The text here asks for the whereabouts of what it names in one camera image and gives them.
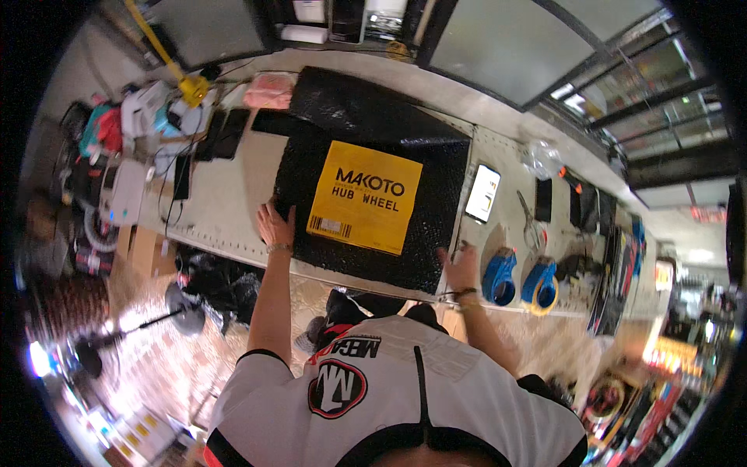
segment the yellow tape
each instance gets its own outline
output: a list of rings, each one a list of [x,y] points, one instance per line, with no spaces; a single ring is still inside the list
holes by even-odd
[[[537,288],[534,289],[534,297],[532,297],[532,303],[528,304],[529,313],[535,316],[545,316],[550,312],[550,310],[555,308],[555,303],[558,302],[558,279],[555,279],[555,276],[553,276],[553,287],[555,287],[555,298],[553,298],[553,302],[547,308],[542,308],[537,303],[537,296],[539,295],[539,290],[542,288],[542,281],[539,281],[539,284],[537,284]]]

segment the plastic bag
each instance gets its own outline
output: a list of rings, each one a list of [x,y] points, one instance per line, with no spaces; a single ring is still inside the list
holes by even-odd
[[[547,141],[531,140],[527,149],[521,155],[521,163],[538,179],[549,180],[562,168],[558,150]]]

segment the paper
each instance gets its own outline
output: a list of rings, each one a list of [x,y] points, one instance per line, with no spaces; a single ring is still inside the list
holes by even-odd
[[[402,254],[423,164],[333,141],[306,231]]]

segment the barcode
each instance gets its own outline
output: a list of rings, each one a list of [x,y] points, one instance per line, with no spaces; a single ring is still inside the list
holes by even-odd
[[[344,238],[349,238],[350,230],[353,229],[353,226],[350,224],[342,223],[338,220],[325,219],[319,216],[311,216],[310,226],[312,230],[328,232]]]

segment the black garbage bag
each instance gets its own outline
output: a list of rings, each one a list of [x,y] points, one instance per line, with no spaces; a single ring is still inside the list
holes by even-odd
[[[202,307],[222,335],[231,322],[249,327],[263,269],[184,245],[177,251],[176,267],[189,277],[182,294]]]

